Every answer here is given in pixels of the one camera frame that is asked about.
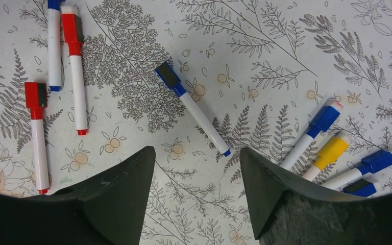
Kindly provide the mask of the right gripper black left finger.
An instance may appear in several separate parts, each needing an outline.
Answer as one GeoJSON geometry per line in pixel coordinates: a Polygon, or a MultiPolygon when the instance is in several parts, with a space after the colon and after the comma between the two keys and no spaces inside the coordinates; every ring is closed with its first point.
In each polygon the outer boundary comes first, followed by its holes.
{"type": "Polygon", "coordinates": [[[0,194],[0,244],[139,244],[154,147],[51,195],[0,194]]]}

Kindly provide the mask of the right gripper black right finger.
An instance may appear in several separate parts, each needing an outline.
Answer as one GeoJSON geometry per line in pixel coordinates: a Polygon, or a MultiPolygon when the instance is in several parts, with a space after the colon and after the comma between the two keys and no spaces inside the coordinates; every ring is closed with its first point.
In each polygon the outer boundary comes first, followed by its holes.
{"type": "Polygon", "coordinates": [[[260,244],[392,244],[392,193],[358,197],[307,181],[253,149],[239,157],[260,244]]]}

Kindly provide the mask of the yellow capped marker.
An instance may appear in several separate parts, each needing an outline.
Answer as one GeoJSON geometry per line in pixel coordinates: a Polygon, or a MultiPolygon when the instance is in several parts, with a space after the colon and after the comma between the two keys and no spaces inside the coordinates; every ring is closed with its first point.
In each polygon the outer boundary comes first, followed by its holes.
{"type": "Polygon", "coordinates": [[[349,147],[352,139],[344,132],[331,137],[319,150],[314,164],[303,174],[303,178],[313,181],[322,170],[333,164],[349,147]]]}

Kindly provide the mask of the blue marker white eraser tip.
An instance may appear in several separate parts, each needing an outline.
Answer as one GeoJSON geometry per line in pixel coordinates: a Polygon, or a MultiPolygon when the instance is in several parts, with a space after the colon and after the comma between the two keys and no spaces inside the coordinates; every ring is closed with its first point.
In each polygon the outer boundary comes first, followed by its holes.
{"type": "Polygon", "coordinates": [[[290,170],[318,134],[320,132],[326,132],[333,125],[334,121],[339,117],[342,109],[343,105],[335,100],[326,102],[310,121],[307,131],[297,141],[295,147],[280,164],[280,167],[290,170]]]}

